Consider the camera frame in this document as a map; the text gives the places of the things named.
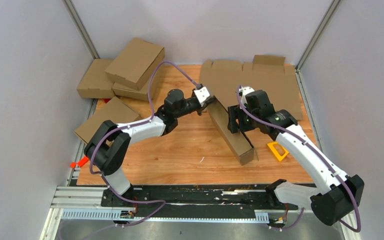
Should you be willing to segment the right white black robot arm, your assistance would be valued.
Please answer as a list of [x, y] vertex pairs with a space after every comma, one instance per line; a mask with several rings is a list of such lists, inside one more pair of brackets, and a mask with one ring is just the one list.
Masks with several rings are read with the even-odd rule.
[[291, 154], [315, 185], [309, 187], [279, 179], [266, 188], [266, 204], [272, 209], [283, 204], [311, 209], [323, 224], [331, 226], [340, 222], [359, 233], [363, 179], [357, 174], [349, 175], [330, 161], [291, 113], [274, 109], [265, 91], [240, 85], [236, 98], [238, 104], [228, 107], [228, 130], [243, 133], [259, 129]]

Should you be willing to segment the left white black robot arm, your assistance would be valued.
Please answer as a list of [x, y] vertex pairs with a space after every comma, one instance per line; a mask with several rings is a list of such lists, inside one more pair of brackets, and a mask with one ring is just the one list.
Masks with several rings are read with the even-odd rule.
[[157, 111], [150, 117], [130, 123], [104, 121], [85, 146], [83, 153], [90, 166], [96, 166], [107, 185], [115, 191], [114, 200], [120, 206], [129, 206], [133, 201], [131, 183], [127, 179], [122, 164], [130, 145], [161, 137], [171, 133], [178, 126], [178, 119], [196, 112], [201, 115], [216, 98], [202, 86], [185, 98], [180, 89], [168, 92]]

